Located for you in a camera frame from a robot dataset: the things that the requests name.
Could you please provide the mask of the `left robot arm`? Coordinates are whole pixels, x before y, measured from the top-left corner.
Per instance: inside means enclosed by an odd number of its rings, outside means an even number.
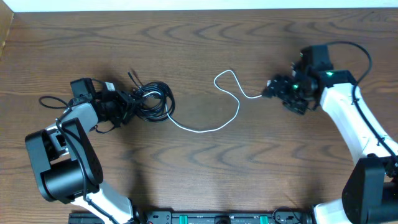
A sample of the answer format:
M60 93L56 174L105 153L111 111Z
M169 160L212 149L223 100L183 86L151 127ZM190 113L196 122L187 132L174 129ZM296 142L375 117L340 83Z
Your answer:
M25 145L40 194L49 202L74 204L89 210L104 223L145 223L146 217L104 181L100 161L88 133L102 122L114 128L127 124L141 99L95 80L71 82L73 98L62 107L55 123L25 137Z

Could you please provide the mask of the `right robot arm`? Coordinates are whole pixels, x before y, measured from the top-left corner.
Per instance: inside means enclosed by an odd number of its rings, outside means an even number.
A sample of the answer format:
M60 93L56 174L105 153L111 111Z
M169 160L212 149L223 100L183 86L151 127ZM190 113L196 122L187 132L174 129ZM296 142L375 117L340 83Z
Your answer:
M278 97L290 111L303 115L321 108L335 123L354 169L341 197L313 208L314 223L386 223L397 220L397 142L368 108L359 81L349 70L336 70L330 44L300 51L291 76L268 81L263 97Z

